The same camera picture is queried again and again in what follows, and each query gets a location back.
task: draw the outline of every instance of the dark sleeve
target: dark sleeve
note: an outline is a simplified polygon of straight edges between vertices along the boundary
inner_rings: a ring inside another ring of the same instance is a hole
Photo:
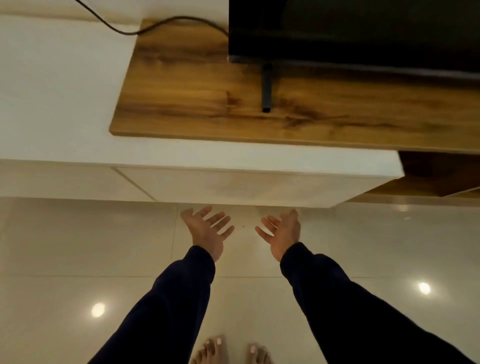
[[[473,363],[302,243],[285,252],[280,267],[329,364]]]
[[[89,363],[187,363],[210,298],[215,264],[190,248],[155,280]]]

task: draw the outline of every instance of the foot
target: foot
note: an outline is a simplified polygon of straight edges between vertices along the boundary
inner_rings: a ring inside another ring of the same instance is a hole
[[[222,356],[222,339],[208,339],[203,347],[197,351],[190,364],[223,364]]]
[[[273,364],[273,361],[265,346],[252,345],[247,355],[247,364]]]

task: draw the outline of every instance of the tile floor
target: tile floor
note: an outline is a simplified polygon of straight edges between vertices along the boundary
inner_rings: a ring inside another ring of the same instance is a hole
[[[86,363],[188,250],[179,218],[187,207],[0,198],[1,362]],[[224,333],[230,364],[243,363],[252,341],[276,364],[324,363],[291,287],[253,231],[260,216],[282,209],[221,208],[237,229],[217,264],[199,342]],[[302,209],[300,220],[312,251],[480,361],[480,208],[342,204]],[[96,303],[105,305],[100,317],[91,314]]]

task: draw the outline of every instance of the black television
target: black television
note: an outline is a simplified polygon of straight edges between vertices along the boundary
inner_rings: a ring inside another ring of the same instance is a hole
[[[229,0],[228,53],[480,79],[480,0]]]

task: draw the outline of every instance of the black cable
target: black cable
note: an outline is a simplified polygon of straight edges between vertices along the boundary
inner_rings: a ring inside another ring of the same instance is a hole
[[[175,20],[191,20],[191,21],[194,21],[194,22],[201,22],[201,23],[207,24],[207,25],[211,26],[212,28],[222,32],[223,34],[225,34],[228,37],[228,31],[225,30],[224,28],[222,28],[221,26],[219,26],[218,24],[216,24],[216,23],[214,23],[210,20],[204,19],[204,18],[197,18],[196,16],[188,16],[188,15],[172,16],[170,18],[160,20],[159,22],[157,22],[155,24],[152,24],[152,25],[148,26],[147,28],[137,30],[136,32],[124,32],[120,29],[112,27],[106,20],[104,20],[100,15],[98,15],[95,11],[93,11],[89,6],[85,5],[80,0],[75,0],[75,1],[77,3],[79,3],[80,5],[82,5],[85,9],[87,9],[95,18],[97,18],[99,21],[101,21],[103,24],[105,24],[111,30],[113,30],[117,33],[123,34],[124,36],[141,36],[142,34],[145,34],[145,33],[149,32],[151,30],[154,30],[155,28],[157,28],[157,27],[159,27],[163,24],[170,23],[170,22],[173,22]]]

